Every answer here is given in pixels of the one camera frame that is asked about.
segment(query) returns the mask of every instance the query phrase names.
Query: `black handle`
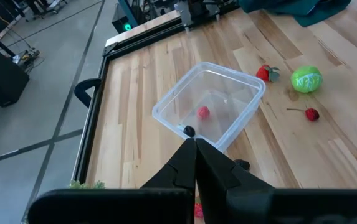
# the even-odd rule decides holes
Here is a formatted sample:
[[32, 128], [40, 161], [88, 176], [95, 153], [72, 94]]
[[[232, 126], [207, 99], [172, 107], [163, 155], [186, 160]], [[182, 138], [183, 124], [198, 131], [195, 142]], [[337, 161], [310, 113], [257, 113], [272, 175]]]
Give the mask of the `black handle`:
[[74, 95], [87, 107], [90, 107], [91, 96], [85, 91], [91, 87], [95, 87], [95, 91], [101, 85], [100, 78], [89, 78], [76, 85], [74, 88]]

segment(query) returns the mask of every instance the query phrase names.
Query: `floor line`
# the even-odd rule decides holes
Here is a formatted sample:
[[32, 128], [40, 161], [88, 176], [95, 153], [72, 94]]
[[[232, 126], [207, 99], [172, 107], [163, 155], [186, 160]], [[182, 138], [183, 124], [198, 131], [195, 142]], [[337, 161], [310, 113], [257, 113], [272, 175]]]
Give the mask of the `floor line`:
[[69, 139], [69, 138], [73, 138], [73, 137], [79, 136], [82, 133], [83, 133], [83, 129], [79, 129], [79, 130], [72, 131], [72, 132], [67, 133], [67, 134], [63, 134], [63, 135], [57, 137], [55, 139], [55, 141], [53, 141], [52, 139], [48, 139], [48, 140], [45, 140], [45, 141], [42, 141], [42, 142], [35, 143], [33, 145], [30, 145], [30, 146], [23, 147], [21, 149], [18, 149], [18, 150], [12, 151], [12, 152], [5, 153], [3, 155], [0, 155], [0, 161], [2, 161], [4, 159], [11, 158], [11, 157], [14, 157], [14, 156], [18, 156], [18, 155], [26, 153], [26, 152], [33, 151], [34, 149], [39, 149], [39, 148], [47, 146], [47, 145], [49, 145], [51, 143], [55, 143], [55, 142], [59, 142], [59, 141], [63, 141], [63, 140]]
[[[101, 12], [102, 12], [102, 9], [103, 9], [104, 5], [105, 5], [105, 0], [102, 0], [102, 5], [101, 5], [101, 7], [100, 7], [100, 9], [98, 11], [97, 18], [95, 19], [95, 22], [93, 24], [90, 36], [88, 37], [87, 44], [86, 44], [86, 46], [84, 48], [83, 55], [81, 57], [79, 65], [77, 67], [76, 73], [74, 75], [73, 82], [72, 82], [72, 84], [70, 86], [70, 90], [69, 90], [69, 93], [67, 95], [67, 98], [66, 98], [66, 101], [65, 101], [65, 105], [64, 105], [64, 107], [62, 109], [62, 112], [60, 114], [60, 117], [59, 117], [59, 120], [58, 120], [57, 126], [55, 128], [55, 132], [54, 132], [54, 135], [53, 135], [52, 139], [55, 139], [59, 135], [60, 130], [62, 128], [64, 119], [66, 117], [67, 109], [69, 108], [70, 101], [71, 101], [71, 99], [73, 97], [74, 88], [75, 88], [76, 84], [79, 82], [79, 78], [80, 78], [81, 72], [83, 70], [85, 59], [87, 58], [87, 53], [88, 53], [88, 50], [90, 48], [90, 44], [92, 42], [92, 38], [93, 38], [93, 35], [94, 35], [94, 32], [95, 32], [95, 28], [97, 27], [97, 24], [98, 24], [99, 18], [101, 16]], [[55, 147], [54, 143], [50, 144], [49, 147], [48, 147], [47, 153], [45, 154], [45, 158], [44, 158], [44, 161], [43, 161], [43, 163], [41, 165], [40, 172], [39, 172], [39, 174], [37, 176], [37, 180], [36, 180], [36, 182], [35, 182], [35, 184], [33, 186], [33, 190], [31, 192], [30, 199], [27, 202], [27, 206], [26, 206], [25, 212], [24, 212], [23, 217], [22, 217], [22, 222], [24, 221], [24, 219], [26, 217], [27, 209], [29, 209], [31, 203], [37, 197], [37, 194], [39, 192], [42, 180], [44, 179], [44, 175], [45, 175], [45, 172], [47, 170], [49, 159], [50, 159], [50, 157], [52, 155], [52, 152], [54, 151], [54, 147]]]
[[14, 44], [17, 44], [17, 43], [19, 43], [19, 42], [21, 42], [21, 41], [23, 41], [23, 40], [26, 40], [27, 38], [29, 38], [29, 37], [31, 37], [31, 36], [33, 36], [33, 35], [36, 35], [36, 34], [42, 32], [42, 31], [44, 31], [44, 30], [46, 30], [46, 29], [48, 29], [48, 28], [51, 28], [52, 26], [54, 26], [54, 25], [56, 25], [56, 24], [58, 24], [58, 23], [60, 23], [60, 22], [63, 22], [63, 21], [65, 21], [66, 19], [68, 19], [68, 18], [70, 18], [70, 17], [73, 17], [73, 16], [75, 16], [75, 15], [81, 13], [81, 12], [84, 12], [85, 10], [87, 10], [87, 9], [93, 7], [93, 6], [96, 6], [97, 4], [99, 4], [99, 3], [101, 3], [101, 2], [102, 2], [102, 0], [101, 0], [101, 1], [98, 1], [98, 2], [96, 2], [96, 3], [94, 3], [94, 4], [92, 4], [91, 6], [88, 6], [88, 7], [84, 8], [84, 9], [78, 11], [78, 12], [75, 12], [74, 14], [72, 14], [72, 15], [66, 17], [66, 18], [63, 18], [63, 19], [61, 19], [60, 21], [57, 21], [57, 22], [55, 22], [55, 23], [53, 23], [53, 24], [51, 24], [51, 25], [49, 25], [49, 26], [47, 26], [47, 27], [45, 27], [45, 28], [43, 28], [43, 29], [41, 29], [41, 30], [38, 30], [38, 31], [36, 31], [36, 32], [34, 32], [34, 33], [28, 35], [27, 37], [24, 37], [23, 39], [16, 41], [15, 43], [9, 44], [7, 47], [10, 47], [10, 46], [12, 46], [12, 45], [14, 45]]

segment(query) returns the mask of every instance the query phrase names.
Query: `gray floor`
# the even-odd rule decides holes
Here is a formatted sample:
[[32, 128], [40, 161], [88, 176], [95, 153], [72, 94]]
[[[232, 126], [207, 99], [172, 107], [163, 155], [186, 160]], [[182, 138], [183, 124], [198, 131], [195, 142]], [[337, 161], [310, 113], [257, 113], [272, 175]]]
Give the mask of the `gray floor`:
[[[105, 42], [117, 35], [111, 23], [117, 0], [68, 1], [57, 15], [21, 19], [13, 28], [44, 62], [31, 71], [20, 100], [0, 108], [0, 155], [30, 149], [0, 161], [0, 223], [19, 223], [39, 194], [68, 186], [87, 115], [69, 91], [98, 75]], [[27, 49], [19, 40], [10, 32], [2, 42], [15, 52]]]

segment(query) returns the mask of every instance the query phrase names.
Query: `green light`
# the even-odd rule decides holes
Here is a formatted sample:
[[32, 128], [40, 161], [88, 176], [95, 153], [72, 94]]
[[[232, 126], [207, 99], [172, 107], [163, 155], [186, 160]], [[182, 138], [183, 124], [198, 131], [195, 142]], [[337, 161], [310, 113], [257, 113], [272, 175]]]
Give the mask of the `green light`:
[[124, 23], [124, 29], [125, 30], [130, 30], [131, 29], [131, 25], [129, 23]]

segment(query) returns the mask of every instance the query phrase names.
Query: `wooden table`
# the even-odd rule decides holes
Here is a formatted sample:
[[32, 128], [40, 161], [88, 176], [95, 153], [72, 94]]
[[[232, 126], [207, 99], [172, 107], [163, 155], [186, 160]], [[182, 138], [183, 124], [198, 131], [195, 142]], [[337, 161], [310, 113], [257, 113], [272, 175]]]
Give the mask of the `wooden table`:
[[[143, 32], [173, 12], [133, 29]], [[107, 45], [131, 36], [120, 34]], [[138, 188], [183, 140], [159, 124], [152, 107], [195, 64], [212, 62], [255, 74], [279, 67], [260, 106], [226, 151], [274, 187], [357, 188], [357, 0], [330, 19], [300, 27], [291, 16], [241, 9], [113, 60], [108, 67], [87, 182]], [[290, 84], [301, 65], [315, 65], [323, 84], [301, 94]], [[317, 122], [287, 108], [316, 108]]]

